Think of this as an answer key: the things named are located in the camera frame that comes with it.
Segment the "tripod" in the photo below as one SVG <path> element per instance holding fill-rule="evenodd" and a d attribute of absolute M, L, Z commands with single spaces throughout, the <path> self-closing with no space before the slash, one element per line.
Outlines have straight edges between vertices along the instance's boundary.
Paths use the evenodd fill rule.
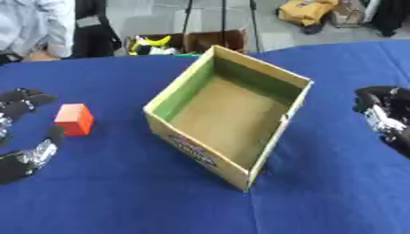
<path fill-rule="evenodd" d="M 225 45 L 225 41 L 226 41 L 226 34 L 225 34 L 225 30 L 226 30 L 226 1 L 227 0 L 222 0 L 221 45 Z M 255 43 L 256 43 L 256 50 L 258 52 L 260 52 L 261 49 L 259 47 L 259 35 L 258 35 L 258 28 L 257 28 L 257 24 L 256 24 L 256 15 L 255 15 L 256 2 L 255 2 L 255 0 L 249 0 L 249 3 L 250 3 L 251 13 L 252 13 L 252 22 L 253 22 L 253 25 L 254 25 L 254 37 L 255 37 Z M 187 26 L 188 26 L 188 22 L 189 22 L 190 13 L 192 11 L 192 5 L 193 5 L 193 0 L 189 0 L 188 7 L 185 10 L 186 17 L 185 17 L 185 22 L 184 22 L 184 28 L 183 28 L 183 31 L 182 31 L 183 34 L 185 34 L 187 32 Z"/>

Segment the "printed logo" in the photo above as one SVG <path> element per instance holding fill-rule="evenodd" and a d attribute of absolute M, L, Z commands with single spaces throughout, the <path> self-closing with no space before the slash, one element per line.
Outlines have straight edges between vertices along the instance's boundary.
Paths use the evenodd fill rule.
<path fill-rule="evenodd" d="M 196 161 L 209 166 L 217 166 L 216 163 L 212 160 L 212 158 L 206 153 L 206 151 L 202 147 L 196 145 L 189 139 L 183 136 L 175 135 L 170 135 L 169 138 L 172 140 L 173 143 L 175 143 L 178 146 L 179 149 L 191 155 Z"/>

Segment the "cardboard box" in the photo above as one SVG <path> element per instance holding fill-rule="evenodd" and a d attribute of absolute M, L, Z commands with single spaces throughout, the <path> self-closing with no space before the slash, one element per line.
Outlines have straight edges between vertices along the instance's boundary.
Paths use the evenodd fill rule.
<path fill-rule="evenodd" d="M 159 40 L 166 36 L 171 36 L 168 46 L 176 48 L 183 53 L 197 52 L 204 53 L 212 45 L 218 45 L 221 43 L 221 31 L 218 32 L 200 32 L 200 33 L 174 33 L 174 34 L 152 34 L 152 35 L 140 35 L 140 37 L 148 37 L 152 40 Z M 244 46 L 246 44 L 246 30 L 226 30 L 226 48 L 243 53 Z M 131 50 L 131 46 L 135 43 L 135 37 L 127 37 L 125 39 L 125 47 L 127 54 Z"/>
<path fill-rule="evenodd" d="M 144 111 L 153 133 L 247 190 L 312 83 L 214 46 Z"/>

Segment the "person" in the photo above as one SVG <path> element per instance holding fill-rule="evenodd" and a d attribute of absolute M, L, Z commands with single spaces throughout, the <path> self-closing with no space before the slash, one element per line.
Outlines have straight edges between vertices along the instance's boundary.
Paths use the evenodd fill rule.
<path fill-rule="evenodd" d="M 69 57 L 75 0 L 0 0 L 0 65 Z"/>

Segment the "yellow object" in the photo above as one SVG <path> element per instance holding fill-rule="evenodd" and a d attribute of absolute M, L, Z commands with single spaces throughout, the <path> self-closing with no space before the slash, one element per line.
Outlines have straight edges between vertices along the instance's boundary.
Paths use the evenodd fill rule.
<path fill-rule="evenodd" d="M 163 47 L 169 42 L 169 40 L 171 40 L 171 36 L 166 36 L 160 40 L 150 40 L 148 37 L 146 37 L 145 40 L 149 46 Z"/>
<path fill-rule="evenodd" d="M 279 8 L 279 18 L 303 26 L 318 24 L 339 0 L 289 0 Z"/>

